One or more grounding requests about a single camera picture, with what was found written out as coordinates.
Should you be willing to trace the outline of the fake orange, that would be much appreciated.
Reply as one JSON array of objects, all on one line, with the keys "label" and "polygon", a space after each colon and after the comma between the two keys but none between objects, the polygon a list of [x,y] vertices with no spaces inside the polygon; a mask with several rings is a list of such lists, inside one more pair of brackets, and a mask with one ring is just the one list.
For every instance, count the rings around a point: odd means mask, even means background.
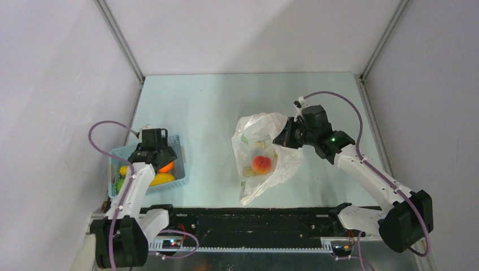
[{"label": "fake orange", "polygon": [[169,164],[165,165],[164,167],[160,168],[158,170],[158,173],[169,173],[171,172],[175,167],[175,162],[172,161]]}]

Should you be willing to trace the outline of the white plastic bag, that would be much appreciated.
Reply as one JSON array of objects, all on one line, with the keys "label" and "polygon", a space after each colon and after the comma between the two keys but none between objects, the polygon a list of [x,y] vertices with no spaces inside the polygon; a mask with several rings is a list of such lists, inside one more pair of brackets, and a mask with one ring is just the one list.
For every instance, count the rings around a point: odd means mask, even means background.
[{"label": "white plastic bag", "polygon": [[241,188],[239,202],[251,203],[267,189],[295,175],[304,155],[301,149],[273,143],[288,118],[280,113],[259,113],[238,120],[232,147]]}]

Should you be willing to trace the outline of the fake peach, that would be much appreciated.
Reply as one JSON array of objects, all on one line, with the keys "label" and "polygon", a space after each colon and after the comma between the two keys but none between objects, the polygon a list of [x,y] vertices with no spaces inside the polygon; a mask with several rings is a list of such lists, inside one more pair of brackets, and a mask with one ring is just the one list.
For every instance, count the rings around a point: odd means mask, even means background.
[{"label": "fake peach", "polygon": [[256,175],[266,175],[272,170],[272,160],[267,156],[256,156],[251,163],[251,168]]}]

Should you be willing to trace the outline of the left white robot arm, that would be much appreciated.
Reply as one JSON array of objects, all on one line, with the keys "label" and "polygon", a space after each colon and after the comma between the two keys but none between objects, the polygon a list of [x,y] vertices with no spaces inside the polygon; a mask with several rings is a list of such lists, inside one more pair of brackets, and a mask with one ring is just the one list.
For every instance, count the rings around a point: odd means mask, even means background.
[{"label": "left white robot arm", "polygon": [[172,235],[178,229],[178,219],[166,209],[148,211],[145,218],[139,218],[142,201],[155,176],[178,158],[168,143],[167,129],[142,129],[139,137],[140,143],[127,159],[100,151],[127,166],[123,185],[110,209],[90,226],[95,237],[95,260],[101,269],[143,266],[155,236],[160,231]]}]

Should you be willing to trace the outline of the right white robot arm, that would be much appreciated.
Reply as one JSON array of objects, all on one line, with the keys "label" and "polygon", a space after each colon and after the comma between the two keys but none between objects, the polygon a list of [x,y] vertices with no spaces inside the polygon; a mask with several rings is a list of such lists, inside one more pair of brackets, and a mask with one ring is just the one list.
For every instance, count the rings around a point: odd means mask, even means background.
[{"label": "right white robot arm", "polygon": [[343,236],[358,230],[381,237],[393,251],[402,253],[433,230],[433,204],[424,190],[414,192],[373,167],[362,157],[356,142],[345,132],[333,130],[322,106],[310,106],[288,118],[273,140],[282,147],[312,146],[321,159],[352,176],[378,203],[380,209],[342,203],[329,211],[328,227]]}]

